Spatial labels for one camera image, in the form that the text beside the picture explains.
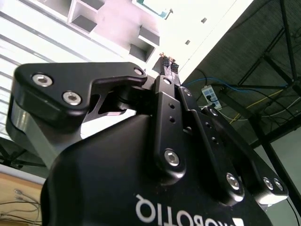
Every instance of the electrical outlet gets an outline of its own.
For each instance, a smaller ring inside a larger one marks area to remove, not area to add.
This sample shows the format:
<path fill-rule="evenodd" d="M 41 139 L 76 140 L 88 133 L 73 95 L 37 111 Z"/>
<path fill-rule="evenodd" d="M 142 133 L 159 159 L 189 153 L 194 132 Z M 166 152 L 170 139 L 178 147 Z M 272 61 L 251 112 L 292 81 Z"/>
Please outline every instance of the electrical outlet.
<path fill-rule="evenodd" d="M 215 109 L 219 110 L 222 108 L 222 105 L 220 103 L 220 101 L 217 99 L 217 96 L 214 92 L 214 89 L 212 88 L 212 86 L 205 86 L 204 88 L 202 88 L 202 93 L 206 99 L 206 101 L 211 105 L 211 104 L 215 104 Z"/>

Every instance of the robotiq logo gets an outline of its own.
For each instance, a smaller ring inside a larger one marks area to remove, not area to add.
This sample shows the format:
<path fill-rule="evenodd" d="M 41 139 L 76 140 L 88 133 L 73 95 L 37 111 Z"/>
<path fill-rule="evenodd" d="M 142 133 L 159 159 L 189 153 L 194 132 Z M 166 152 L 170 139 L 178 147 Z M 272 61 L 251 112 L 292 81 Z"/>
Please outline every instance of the robotiq logo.
<path fill-rule="evenodd" d="M 187 218 L 189 220 L 189 226 L 244 226 L 244 222 L 240 218 L 233 218 L 234 225 L 227 225 L 226 223 L 222 223 L 221 221 L 215 221 L 211 218 L 203 219 L 200 215 L 194 215 L 193 217 L 186 211 L 180 210 L 177 212 L 176 219 L 177 225 L 173 223 L 172 218 L 172 209 L 170 206 L 167 207 L 167 215 L 168 215 L 168 222 L 163 222 L 162 219 L 162 205 L 157 203 L 157 211 L 155 206 L 151 203 L 151 201 L 142 198 L 141 195 L 136 195 L 138 198 L 138 202 L 136 204 L 136 214 L 138 218 L 144 223 L 151 223 L 155 220 L 157 215 L 158 226 L 183 226 L 182 220 L 183 218 Z M 144 216 L 141 213 L 142 205 L 147 205 L 150 208 L 150 215 Z"/>

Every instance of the metal beam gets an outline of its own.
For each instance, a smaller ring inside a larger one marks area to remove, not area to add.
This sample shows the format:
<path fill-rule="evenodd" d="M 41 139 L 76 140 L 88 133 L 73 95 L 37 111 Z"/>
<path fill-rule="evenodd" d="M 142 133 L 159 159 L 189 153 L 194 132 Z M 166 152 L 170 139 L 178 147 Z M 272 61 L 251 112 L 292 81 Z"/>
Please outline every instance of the metal beam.
<path fill-rule="evenodd" d="M 249 76 L 260 65 L 262 56 L 269 53 L 274 48 L 274 46 L 278 43 L 278 41 L 281 39 L 284 33 L 285 33 L 284 28 L 281 28 L 280 31 L 275 36 L 275 38 L 269 44 L 269 46 L 264 50 L 263 54 L 257 59 L 257 61 L 252 65 L 252 67 L 247 71 L 247 73 L 241 78 L 241 80 L 238 82 L 238 85 L 242 85 L 249 78 Z"/>
<path fill-rule="evenodd" d="M 301 114 L 292 118 L 290 121 L 286 122 L 282 126 L 279 126 L 277 129 L 265 135 L 264 139 L 272 143 L 275 140 L 285 136 L 286 134 L 296 130 L 301 126 Z M 252 148 L 257 148 L 260 146 L 260 141 L 257 140 L 251 144 Z"/>
<path fill-rule="evenodd" d="M 224 87 L 224 84 L 210 84 L 211 86 L 216 86 L 216 87 Z M 255 85 L 229 85 L 234 88 L 242 88 L 242 89 L 284 89 L 282 86 L 255 86 Z"/>
<path fill-rule="evenodd" d="M 280 75 L 280 77 L 286 81 L 288 85 L 292 84 L 291 78 L 268 56 L 264 56 L 263 59 Z"/>
<path fill-rule="evenodd" d="M 286 44 L 287 44 L 288 56 L 290 58 L 290 63 L 291 63 L 292 76 L 293 76 L 293 80 L 296 80 L 297 79 L 296 64 L 295 64 L 295 59 L 293 57 L 291 34 L 290 34 L 288 22 L 287 22 L 284 0 L 280 0 L 280 7 L 281 7 L 283 25 L 284 25 L 284 29 L 285 29 L 285 39 L 286 39 Z"/>
<path fill-rule="evenodd" d="M 293 90 L 299 95 L 299 96 L 301 96 L 301 87 L 300 87 L 300 85 L 293 85 Z"/>
<path fill-rule="evenodd" d="M 240 103 L 236 102 L 235 100 L 233 100 L 231 97 L 229 97 L 227 94 L 223 92 L 219 93 L 218 99 L 224 102 L 229 107 L 231 107 L 233 110 L 240 113 L 242 116 L 244 116 L 247 119 L 253 116 L 253 114 L 249 110 L 245 109 L 245 107 L 243 107 Z"/>
<path fill-rule="evenodd" d="M 301 195 L 296 188 L 295 184 L 293 183 L 292 179 L 288 175 L 287 171 L 285 170 L 281 160 L 277 156 L 275 150 L 273 149 L 270 142 L 265 138 L 264 132 L 262 131 L 261 127 L 258 124 L 258 120 L 255 117 L 251 117 L 249 122 L 257 135 L 258 139 L 261 142 L 261 145 L 267 154 L 269 160 L 271 161 L 273 167 L 276 170 L 276 173 L 280 176 L 280 178 L 284 181 L 289 197 L 291 198 L 296 210 L 298 211 L 299 215 L 301 216 Z"/>

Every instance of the wooden surface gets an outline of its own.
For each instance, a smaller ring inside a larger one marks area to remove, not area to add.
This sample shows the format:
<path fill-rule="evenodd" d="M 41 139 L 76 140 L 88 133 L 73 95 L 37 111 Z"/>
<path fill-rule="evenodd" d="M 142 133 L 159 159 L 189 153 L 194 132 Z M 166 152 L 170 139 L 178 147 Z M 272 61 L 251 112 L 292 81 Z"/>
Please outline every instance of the wooden surface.
<path fill-rule="evenodd" d="M 7 174 L 0 173 L 0 203 L 18 201 L 16 200 L 16 196 L 22 197 L 26 201 L 32 202 L 26 196 L 16 194 L 14 192 L 15 189 L 21 190 L 24 194 L 34 198 L 38 202 L 40 201 L 40 193 L 41 193 L 42 185 L 35 184 L 23 179 L 19 179 Z M 0 205 L 0 213 L 8 212 L 11 210 L 34 210 L 34 209 L 35 207 L 28 203 L 12 203 L 12 204 Z M 14 211 L 9 214 L 35 221 L 38 215 L 38 211 L 34 211 L 34 212 Z M 18 220 L 17 218 L 14 218 L 12 216 L 7 216 L 7 218 Z"/>
<path fill-rule="evenodd" d="M 28 224 L 14 223 L 0 220 L 0 226 L 27 226 Z"/>

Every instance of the yellow cable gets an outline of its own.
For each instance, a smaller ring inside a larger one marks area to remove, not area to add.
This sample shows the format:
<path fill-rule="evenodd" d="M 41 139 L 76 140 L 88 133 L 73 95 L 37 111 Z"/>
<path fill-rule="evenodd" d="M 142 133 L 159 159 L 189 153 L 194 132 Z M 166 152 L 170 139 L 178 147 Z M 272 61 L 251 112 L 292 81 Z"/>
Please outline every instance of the yellow cable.
<path fill-rule="evenodd" d="M 277 92 L 275 92 L 275 93 L 272 93 L 272 94 L 269 95 L 269 97 L 272 97 L 272 96 L 274 96 L 274 95 L 276 95 L 276 94 L 278 94 L 278 93 L 280 93 L 280 92 L 282 92 L 282 91 L 283 91 L 283 89 L 282 89 L 282 90 L 279 90 L 279 91 L 277 91 Z M 266 100 L 266 99 L 268 99 L 268 98 L 265 97 L 265 98 L 263 98 L 263 99 L 260 99 L 259 101 L 256 101 L 255 103 L 252 103 L 251 105 L 249 105 L 248 107 L 246 107 L 246 109 L 248 109 L 248 108 L 250 108 L 250 107 L 252 107 L 252 106 L 254 106 L 254 105 L 256 105 L 256 104 L 258 104 L 258 103 L 260 103 L 260 102 L 262 102 L 262 101 L 264 101 L 264 100 Z M 230 122 L 230 124 L 231 124 L 232 122 L 236 121 L 236 118 L 237 118 L 239 115 L 240 115 L 240 114 L 238 113 L 238 114 L 234 117 L 234 119 Z"/>

